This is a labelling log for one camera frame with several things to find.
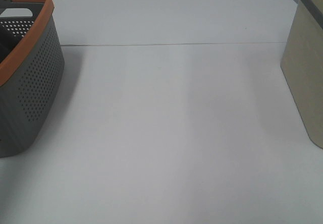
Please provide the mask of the beige bin grey rim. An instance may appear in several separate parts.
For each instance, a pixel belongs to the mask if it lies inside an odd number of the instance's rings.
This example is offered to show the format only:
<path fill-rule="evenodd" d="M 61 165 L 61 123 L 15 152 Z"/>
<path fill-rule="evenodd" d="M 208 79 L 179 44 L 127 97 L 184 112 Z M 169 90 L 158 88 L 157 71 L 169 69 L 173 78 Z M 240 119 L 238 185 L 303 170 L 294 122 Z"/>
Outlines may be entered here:
<path fill-rule="evenodd" d="M 322 148 L 322 0 L 298 0 L 281 69 L 310 140 Z"/>

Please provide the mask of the grey perforated basket orange rim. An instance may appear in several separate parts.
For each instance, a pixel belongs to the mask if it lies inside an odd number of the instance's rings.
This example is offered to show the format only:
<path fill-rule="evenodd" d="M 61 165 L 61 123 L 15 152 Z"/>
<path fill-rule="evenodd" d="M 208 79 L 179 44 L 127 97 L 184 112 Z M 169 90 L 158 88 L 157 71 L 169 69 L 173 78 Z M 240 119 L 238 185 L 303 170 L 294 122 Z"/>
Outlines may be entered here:
<path fill-rule="evenodd" d="M 27 150 L 59 89 L 65 60 L 52 0 L 1 0 L 1 8 L 31 16 L 1 18 L 1 157 Z"/>

